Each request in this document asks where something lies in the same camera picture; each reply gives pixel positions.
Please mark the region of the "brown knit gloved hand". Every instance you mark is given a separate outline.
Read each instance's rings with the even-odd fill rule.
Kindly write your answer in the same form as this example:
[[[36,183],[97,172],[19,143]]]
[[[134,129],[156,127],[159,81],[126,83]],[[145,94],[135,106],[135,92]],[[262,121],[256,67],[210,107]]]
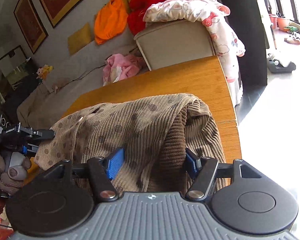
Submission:
[[[28,177],[28,170],[32,164],[29,158],[23,156],[23,161],[20,165],[14,165],[5,171],[5,161],[0,155],[0,190],[12,196],[19,191],[24,180]]]

